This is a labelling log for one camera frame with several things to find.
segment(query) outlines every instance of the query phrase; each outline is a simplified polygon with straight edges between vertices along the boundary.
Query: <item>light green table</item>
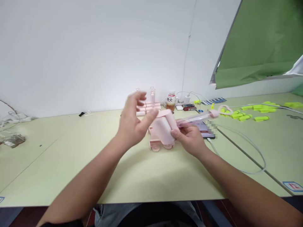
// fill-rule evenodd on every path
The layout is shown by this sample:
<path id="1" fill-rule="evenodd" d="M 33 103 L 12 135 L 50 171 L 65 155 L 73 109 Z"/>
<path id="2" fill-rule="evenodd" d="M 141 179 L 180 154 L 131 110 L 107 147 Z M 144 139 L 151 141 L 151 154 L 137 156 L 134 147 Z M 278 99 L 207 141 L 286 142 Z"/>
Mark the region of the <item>light green table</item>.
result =
<path id="1" fill-rule="evenodd" d="M 19 123 L 10 129 L 10 132 L 25 136 L 26 141 L 15 148 L 0 145 L 0 193 L 48 149 L 75 120 L 77 120 L 75 115 L 41 118 Z"/>
<path id="2" fill-rule="evenodd" d="M 263 103 L 265 101 L 271 101 L 281 105 L 285 102 L 303 103 L 303 97 L 290 93 L 272 94 L 232 98 L 228 99 L 224 104 L 238 106 L 250 103 Z M 249 119 L 240 122 L 230 117 L 219 117 L 215 122 L 241 131 L 253 140 L 264 154 L 268 164 L 268 174 L 282 186 L 284 186 L 283 182 L 296 182 L 303 186 L 303 120 L 299 118 L 293 119 L 287 116 L 292 115 L 303 118 L 303 115 L 282 109 L 278 109 L 275 113 L 260 113 L 254 110 L 246 110 L 243 112 L 252 114 L 253 117 L 269 116 L 270 120 L 255 122 Z M 263 166 L 261 156 L 248 141 L 228 129 L 223 127 L 219 127 L 219 129 Z M 292 191 L 290 189 L 288 189 L 288 191 L 292 195 L 303 195 L 303 191 Z"/>
<path id="3" fill-rule="evenodd" d="M 121 111 L 93 113 L 78 122 L 57 139 L 22 174 L 0 193 L 5 199 L 0 207 L 48 206 L 69 181 L 115 135 Z M 175 111 L 183 118 L 194 111 Z M 215 146 L 222 157 L 238 168 L 257 171 L 259 167 L 223 135 Z M 267 174 L 250 175 L 278 196 L 290 194 Z M 184 201 L 226 198 L 201 163 L 180 144 L 173 150 L 149 149 L 149 135 L 131 148 L 119 162 L 99 203 L 151 201 Z"/>

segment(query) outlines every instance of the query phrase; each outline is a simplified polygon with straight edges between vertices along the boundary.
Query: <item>green cloth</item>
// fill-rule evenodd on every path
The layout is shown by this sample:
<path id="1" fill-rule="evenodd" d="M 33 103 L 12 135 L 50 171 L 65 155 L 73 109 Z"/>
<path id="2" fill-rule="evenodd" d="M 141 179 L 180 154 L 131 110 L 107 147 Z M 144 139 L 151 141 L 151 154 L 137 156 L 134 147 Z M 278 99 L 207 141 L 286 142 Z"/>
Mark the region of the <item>green cloth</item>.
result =
<path id="1" fill-rule="evenodd" d="M 297 87 L 295 90 L 293 90 L 292 93 L 294 95 L 303 96 L 303 84 L 301 84 L 299 87 Z"/>
<path id="2" fill-rule="evenodd" d="M 302 0 L 243 0 L 215 74 L 217 89 L 282 75 L 303 54 Z"/>

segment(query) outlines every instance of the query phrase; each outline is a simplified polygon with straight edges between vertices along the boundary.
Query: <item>forearm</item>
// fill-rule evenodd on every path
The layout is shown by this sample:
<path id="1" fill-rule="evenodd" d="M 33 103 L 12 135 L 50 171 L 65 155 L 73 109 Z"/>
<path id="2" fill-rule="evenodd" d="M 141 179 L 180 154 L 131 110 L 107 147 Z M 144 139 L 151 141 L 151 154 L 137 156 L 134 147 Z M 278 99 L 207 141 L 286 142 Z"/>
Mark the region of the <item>forearm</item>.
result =
<path id="1" fill-rule="evenodd" d="M 211 150 L 198 157 L 229 200 L 256 226 L 301 226 L 303 215 L 283 199 L 246 176 Z"/>
<path id="2" fill-rule="evenodd" d="M 57 196 L 38 226 L 45 222 L 64 223 L 84 217 L 101 197 L 126 151 L 121 141 L 113 138 Z"/>

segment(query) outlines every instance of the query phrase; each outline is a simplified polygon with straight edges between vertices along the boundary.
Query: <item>hand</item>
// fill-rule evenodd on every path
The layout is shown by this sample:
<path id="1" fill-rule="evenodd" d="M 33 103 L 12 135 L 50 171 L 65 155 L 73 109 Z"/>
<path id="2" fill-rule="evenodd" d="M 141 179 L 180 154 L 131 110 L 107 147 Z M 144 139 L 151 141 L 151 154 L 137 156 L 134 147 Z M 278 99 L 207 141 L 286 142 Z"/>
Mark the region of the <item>hand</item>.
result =
<path id="1" fill-rule="evenodd" d="M 158 110 L 152 109 L 140 121 L 136 116 L 137 106 L 143 106 L 146 92 L 137 91 L 128 96 L 120 118 L 117 137 L 127 146 L 127 149 L 139 143 L 145 136 L 148 127 L 158 115 Z"/>
<path id="2" fill-rule="evenodd" d="M 171 135 L 181 142 L 188 153 L 196 158 L 203 155 L 203 153 L 208 150 L 197 126 L 187 125 L 181 128 L 180 131 L 172 130 Z"/>

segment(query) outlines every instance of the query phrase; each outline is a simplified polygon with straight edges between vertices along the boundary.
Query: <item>pink wheel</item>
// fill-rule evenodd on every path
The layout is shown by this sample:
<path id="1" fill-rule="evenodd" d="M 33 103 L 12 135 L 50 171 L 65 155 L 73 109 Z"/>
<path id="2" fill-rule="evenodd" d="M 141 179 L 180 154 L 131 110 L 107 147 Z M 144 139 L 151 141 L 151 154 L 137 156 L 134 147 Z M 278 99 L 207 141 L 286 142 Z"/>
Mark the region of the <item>pink wheel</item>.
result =
<path id="1" fill-rule="evenodd" d="M 160 150 L 160 146 L 159 145 L 152 145 L 151 149 L 153 152 L 158 152 Z"/>
<path id="2" fill-rule="evenodd" d="M 173 147 L 173 145 L 172 144 L 168 144 L 168 145 L 164 145 L 164 147 L 169 150 L 169 149 L 171 149 Z"/>

